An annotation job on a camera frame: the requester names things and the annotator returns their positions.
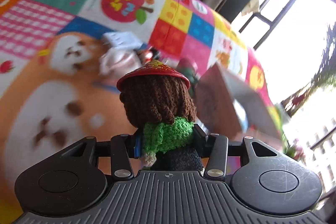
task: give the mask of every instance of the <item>green crocheted scarf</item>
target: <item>green crocheted scarf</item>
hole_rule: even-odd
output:
[[[161,151],[166,153],[169,150],[186,146],[193,138],[193,122],[185,118],[175,117],[173,124],[146,123],[143,128],[142,153],[156,154]]]

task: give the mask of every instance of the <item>blue square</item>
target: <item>blue square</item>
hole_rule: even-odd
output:
[[[193,13],[188,34],[211,48],[215,27]]]
[[[93,21],[75,17],[72,21],[69,22],[62,30],[60,30],[57,34],[65,33],[65,32],[81,32],[87,34],[90,37],[94,37],[96,39],[101,39],[101,36],[106,32],[113,32],[110,28],[102,26]]]

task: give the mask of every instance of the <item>tree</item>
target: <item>tree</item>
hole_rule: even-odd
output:
[[[336,22],[332,28],[328,25],[325,41],[326,46],[322,52],[320,67],[311,81],[281,102],[290,117],[304,105],[318,88],[336,87]]]

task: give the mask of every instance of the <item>yellow square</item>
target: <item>yellow square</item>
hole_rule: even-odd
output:
[[[192,14],[192,11],[179,4],[172,25],[182,32],[188,33]]]
[[[161,18],[162,20],[166,21],[169,24],[172,24],[174,17],[177,13],[178,7],[179,4],[176,1],[166,0],[161,10],[159,18]]]
[[[220,30],[225,35],[230,36],[230,29],[231,29],[230,23],[227,20],[225,20],[219,13],[215,12],[214,10],[211,11],[215,19],[215,28]]]

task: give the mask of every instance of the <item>brown box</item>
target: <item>brown box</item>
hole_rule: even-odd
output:
[[[242,79],[216,63],[199,79],[196,86],[195,104],[197,117],[210,132],[227,136],[230,140],[241,141],[244,136],[253,136],[281,150],[280,133],[268,113],[261,97]],[[239,123],[233,100],[245,109],[249,126],[245,134]]]

